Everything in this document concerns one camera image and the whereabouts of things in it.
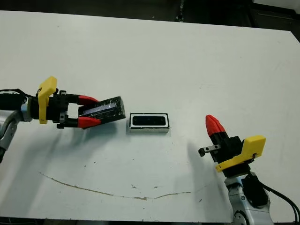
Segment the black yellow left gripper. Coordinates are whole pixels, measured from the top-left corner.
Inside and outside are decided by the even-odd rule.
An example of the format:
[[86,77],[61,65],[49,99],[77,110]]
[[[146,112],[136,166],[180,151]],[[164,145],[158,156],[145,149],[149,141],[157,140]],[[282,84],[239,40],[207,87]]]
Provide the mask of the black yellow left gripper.
[[91,105],[98,102],[95,98],[85,95],[67,94],[65,90],[58,90],[57,78],[48,77],[43,81],[36,93],[38,102],[38,120],[40,124],[47,124],[48,120],[57,123],[57,128],[90,128],[100,125],[99,119],[78,117],[68,119],[68,104]]

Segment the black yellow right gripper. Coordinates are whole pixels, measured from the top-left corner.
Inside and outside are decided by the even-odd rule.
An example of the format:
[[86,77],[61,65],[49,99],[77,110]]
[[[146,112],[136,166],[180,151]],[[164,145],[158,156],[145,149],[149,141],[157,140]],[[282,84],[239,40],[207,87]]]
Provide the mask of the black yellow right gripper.
[[266,137],[255,135],[242,141],[238,136],[229,137],[219,120],[212,115],[207,115],[205,122],[213,145],[200,148],[200,156],[211,154],[217,163],[216,171],[223,173],[226,178],[248,173],[249,164],[262,155]]

